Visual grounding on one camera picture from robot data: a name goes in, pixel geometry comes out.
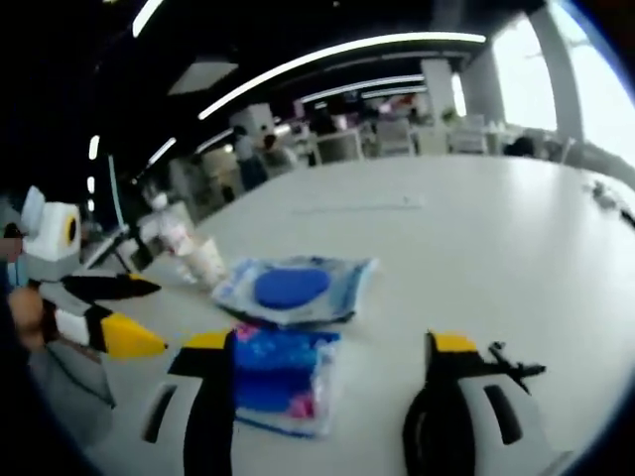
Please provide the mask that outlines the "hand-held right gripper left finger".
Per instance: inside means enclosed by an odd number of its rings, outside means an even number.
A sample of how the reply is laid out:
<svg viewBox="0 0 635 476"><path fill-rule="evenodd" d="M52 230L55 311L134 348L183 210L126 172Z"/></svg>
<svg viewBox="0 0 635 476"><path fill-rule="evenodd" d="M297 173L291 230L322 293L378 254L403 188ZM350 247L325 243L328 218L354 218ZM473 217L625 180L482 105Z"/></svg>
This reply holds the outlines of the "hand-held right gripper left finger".
<svg viewBox="0 0 635 476"><path fill-rule="evenodd" d="M144 475L230 475L234 332L196 334L177 351L142 430Z"/></svg>

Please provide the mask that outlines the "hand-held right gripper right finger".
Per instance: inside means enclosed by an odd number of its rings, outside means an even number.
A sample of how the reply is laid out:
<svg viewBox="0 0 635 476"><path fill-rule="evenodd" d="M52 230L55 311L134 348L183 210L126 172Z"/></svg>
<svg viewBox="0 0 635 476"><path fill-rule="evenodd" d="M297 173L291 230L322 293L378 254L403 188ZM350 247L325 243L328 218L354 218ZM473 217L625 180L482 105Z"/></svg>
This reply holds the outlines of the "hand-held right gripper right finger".
<svg viewBox="0 0 635 476"><path fill-rule="evenodd" d="M504 343L485 360L466 336L428 332L425 383L406 413L410 475L561 475L571 455L549 443L525 381L541 364L512 363Z"/></svg>

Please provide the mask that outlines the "person's left hand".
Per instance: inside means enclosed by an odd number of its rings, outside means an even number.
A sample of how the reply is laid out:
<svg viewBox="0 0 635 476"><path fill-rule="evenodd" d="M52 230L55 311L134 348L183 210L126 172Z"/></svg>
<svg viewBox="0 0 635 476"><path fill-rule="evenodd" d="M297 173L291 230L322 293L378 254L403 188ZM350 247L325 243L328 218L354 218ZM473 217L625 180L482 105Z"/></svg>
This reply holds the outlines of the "person's left hand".
<svg viewBox="0 0 635 476"><path fill-rule="evenodd" d="M8 303L21 343L29 350L42 348L44 303L39 293L31 288L18 288L9 294Z"/></svg>

